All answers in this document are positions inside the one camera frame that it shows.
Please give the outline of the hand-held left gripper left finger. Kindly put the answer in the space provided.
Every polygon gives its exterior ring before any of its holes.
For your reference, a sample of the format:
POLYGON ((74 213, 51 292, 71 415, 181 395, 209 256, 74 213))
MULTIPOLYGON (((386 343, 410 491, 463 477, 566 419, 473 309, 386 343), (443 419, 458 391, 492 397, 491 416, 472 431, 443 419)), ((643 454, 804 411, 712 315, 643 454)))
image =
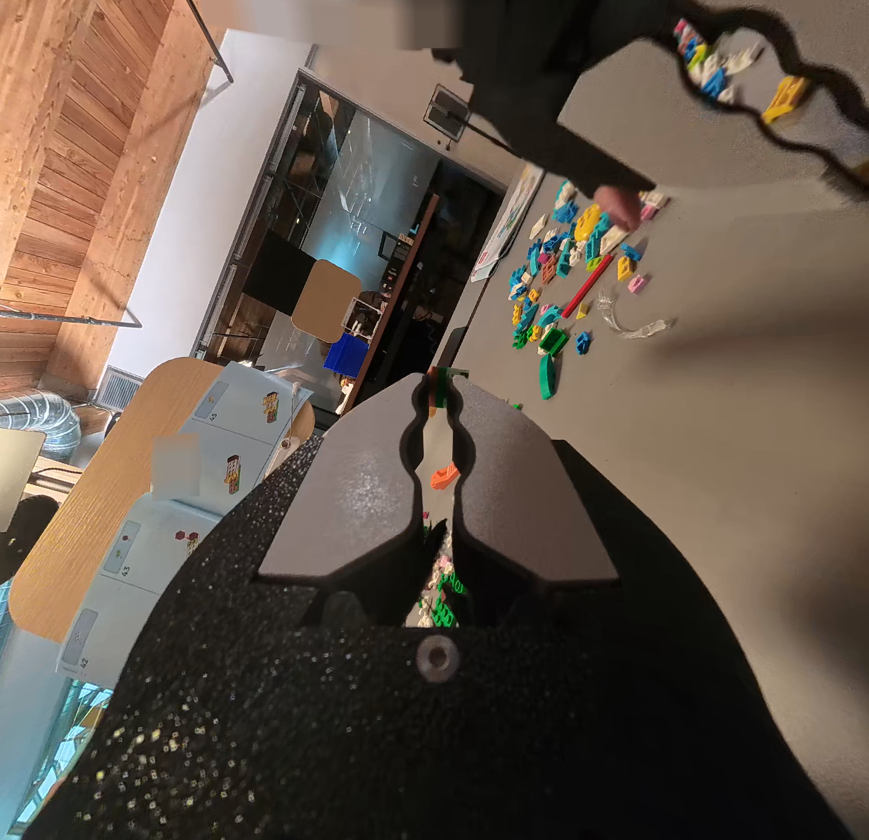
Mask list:
POLYGON ((428 580, 417 466, 429 377, 412 373, 323 436, 258 570, 267 582, 355 595, 368 617, 407 617, 428 580))

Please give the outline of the yellow grille brick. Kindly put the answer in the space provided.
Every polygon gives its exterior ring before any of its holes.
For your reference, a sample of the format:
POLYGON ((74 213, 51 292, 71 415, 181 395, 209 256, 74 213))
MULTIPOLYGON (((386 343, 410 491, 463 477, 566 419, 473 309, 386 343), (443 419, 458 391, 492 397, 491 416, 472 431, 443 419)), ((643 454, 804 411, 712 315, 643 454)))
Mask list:
POLYGON ((761 119, 766 125, 793 112, 801 103, 811 88, 811 81, 806 77, 788 75, 776 88, 775 94, 761 113, 761 119))

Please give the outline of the multicolour toy brick strip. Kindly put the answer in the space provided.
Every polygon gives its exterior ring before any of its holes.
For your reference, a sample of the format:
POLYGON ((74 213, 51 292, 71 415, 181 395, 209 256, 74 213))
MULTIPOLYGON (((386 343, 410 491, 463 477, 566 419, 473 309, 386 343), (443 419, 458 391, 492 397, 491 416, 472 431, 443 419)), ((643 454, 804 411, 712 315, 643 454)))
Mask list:
POLYGON ((439 409, 446 408, 449 400, 452 379, 454 377, 469 378, 469 371, 454 367, 430 367, 429 378, 429 418, 433 418, 439 409))

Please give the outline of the grey desk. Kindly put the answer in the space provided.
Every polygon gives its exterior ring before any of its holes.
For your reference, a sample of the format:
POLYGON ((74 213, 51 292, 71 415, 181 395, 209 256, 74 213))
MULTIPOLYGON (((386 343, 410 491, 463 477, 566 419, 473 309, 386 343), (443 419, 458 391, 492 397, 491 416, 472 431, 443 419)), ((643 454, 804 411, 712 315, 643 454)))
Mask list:
POLYGON ((634 295, 603 292, 543 403, 513 350, 505 262, 457 363, 567 440, 673 541, 721 607, 774 719, 867 838, 867 204, 792 190, 671 194, 634 295))

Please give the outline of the person's right hand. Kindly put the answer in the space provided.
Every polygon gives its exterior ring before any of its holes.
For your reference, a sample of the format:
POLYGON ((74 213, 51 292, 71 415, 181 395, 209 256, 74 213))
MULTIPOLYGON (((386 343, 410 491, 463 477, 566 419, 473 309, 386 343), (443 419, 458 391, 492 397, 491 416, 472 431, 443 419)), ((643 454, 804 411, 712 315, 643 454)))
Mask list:
POLYGON ((636 191, 616 186, 599 186, 593 202, 610 217, 614 226, 632 233, 642 223, 643 204, 636 191))

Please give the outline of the scattered green brown bricks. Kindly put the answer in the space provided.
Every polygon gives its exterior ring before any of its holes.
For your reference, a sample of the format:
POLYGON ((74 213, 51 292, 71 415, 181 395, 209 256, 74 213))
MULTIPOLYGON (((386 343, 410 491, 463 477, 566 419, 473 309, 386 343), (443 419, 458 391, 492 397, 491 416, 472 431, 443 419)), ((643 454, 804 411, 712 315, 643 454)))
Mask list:
POLYGON ((454 605, 467 591, 455 570, 451 527, 446 520, 444 524, 428 578, 405 619, 407 628, 455 628, 459 625, 454 605))

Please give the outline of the white instruction booklet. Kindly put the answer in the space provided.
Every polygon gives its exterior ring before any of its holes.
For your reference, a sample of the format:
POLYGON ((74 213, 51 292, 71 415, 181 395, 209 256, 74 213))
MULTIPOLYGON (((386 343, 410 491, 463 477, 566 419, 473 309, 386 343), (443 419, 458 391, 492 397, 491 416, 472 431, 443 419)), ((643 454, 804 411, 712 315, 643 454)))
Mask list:
POLYGON ((469 277, 470 282, 487 279, 501 258, 508 253, 544 176, 545 170, 543 168, 530 162, 524 165, 503 214, 473 265, 469 277))

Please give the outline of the red toy bar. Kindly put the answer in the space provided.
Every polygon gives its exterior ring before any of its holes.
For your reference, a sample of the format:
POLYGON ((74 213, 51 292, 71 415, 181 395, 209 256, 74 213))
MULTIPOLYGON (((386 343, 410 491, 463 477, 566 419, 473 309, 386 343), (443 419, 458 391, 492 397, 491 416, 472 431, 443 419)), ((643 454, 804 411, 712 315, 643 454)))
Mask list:
POLYGON ((575 310, 578 309, 580 303, 586 298, 592 288, 596 285, 597 281, 603 275, 604 271, 611 264, 614 259, 614 255, 612 253, 608 253, 603 255, 601 259, 599 259, 599 263, 592 270, 592 272, 588 275, 585 283, 581 286, 581 288, 575 293, 571 301, 565 305, 563 310, 560 313, 560 317, 564 320, 568 319, 575 310))

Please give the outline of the brown chair back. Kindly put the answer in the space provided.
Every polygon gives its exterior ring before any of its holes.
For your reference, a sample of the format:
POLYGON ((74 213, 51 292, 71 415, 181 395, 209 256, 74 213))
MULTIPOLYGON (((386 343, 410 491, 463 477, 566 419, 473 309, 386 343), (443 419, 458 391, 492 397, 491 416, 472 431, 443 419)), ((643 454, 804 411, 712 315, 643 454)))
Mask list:
POLYGON ((362 291, 359 277, 327 259, 313 264, 295 309, 293 326, 330 345, 344 333, 344 319, 362 291))

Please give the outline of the glass partition window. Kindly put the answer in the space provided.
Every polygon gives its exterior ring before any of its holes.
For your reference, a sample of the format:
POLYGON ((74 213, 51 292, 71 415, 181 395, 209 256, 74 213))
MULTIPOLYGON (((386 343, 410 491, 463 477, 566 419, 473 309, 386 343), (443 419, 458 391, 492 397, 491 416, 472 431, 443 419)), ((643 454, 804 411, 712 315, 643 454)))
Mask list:
POLYGON ((337 412, 437 361, 464 323, 452 317, 494 224, 504 189, 297 74, 241 221, 235 226, 191 356, 297 378, 315 409, 337 412), (327 370, 329 343, 243 293, 268 230, 362 282, 344 333, 368 341, 357 378, 327 370))

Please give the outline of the black panel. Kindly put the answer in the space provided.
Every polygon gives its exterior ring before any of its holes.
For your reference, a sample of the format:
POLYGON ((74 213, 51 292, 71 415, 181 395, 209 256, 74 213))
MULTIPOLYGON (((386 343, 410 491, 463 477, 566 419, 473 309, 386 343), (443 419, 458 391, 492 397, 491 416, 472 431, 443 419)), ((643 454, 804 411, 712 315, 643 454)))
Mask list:
POLYGON ((291 316, 316 259, 268 230, 245 280, 243 293, 291 316))

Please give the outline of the wooden side table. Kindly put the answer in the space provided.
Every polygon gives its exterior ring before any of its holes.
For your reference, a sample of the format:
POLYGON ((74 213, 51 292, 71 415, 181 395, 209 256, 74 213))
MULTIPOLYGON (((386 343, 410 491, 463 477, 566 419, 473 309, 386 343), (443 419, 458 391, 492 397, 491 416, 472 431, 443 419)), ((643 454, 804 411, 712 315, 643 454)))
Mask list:
POLYGON ((19 629, 63 641, 124 516, 150 488, 153 440, 181 431, 222 370, 174 358, 147 376, 13 578, 19 629))

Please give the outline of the dark rounded object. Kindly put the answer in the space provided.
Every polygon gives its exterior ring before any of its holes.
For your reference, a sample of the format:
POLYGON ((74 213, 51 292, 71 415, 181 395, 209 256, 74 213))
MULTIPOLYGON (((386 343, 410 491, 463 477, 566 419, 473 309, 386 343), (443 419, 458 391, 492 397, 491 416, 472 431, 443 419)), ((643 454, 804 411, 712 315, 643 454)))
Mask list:
POLYGON ((1 584, 15 577, 58 509, 57 500, 46 495, 18 503, 8 528, 1 532, 1 584))

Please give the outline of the white light panel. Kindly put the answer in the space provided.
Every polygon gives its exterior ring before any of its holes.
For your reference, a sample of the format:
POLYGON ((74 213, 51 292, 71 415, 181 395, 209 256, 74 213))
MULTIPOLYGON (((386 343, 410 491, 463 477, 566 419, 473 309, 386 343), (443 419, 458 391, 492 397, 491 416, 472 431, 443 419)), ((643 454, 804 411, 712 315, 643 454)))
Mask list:
POLYGON ((1 532, 10 526, 46 438, 38 431, 1 429, 1 532))

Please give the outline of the silver ventilation duct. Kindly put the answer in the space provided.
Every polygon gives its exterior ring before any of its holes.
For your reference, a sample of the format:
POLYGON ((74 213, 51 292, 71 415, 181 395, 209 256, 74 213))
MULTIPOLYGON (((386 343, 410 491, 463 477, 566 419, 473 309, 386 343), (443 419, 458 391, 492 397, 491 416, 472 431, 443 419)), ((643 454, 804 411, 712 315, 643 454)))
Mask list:
POLYGON ((45 435, 40 455, 69 463, 81 442, 81 420, 68 400, 51 391, 1 399, 2 429, 45 435))

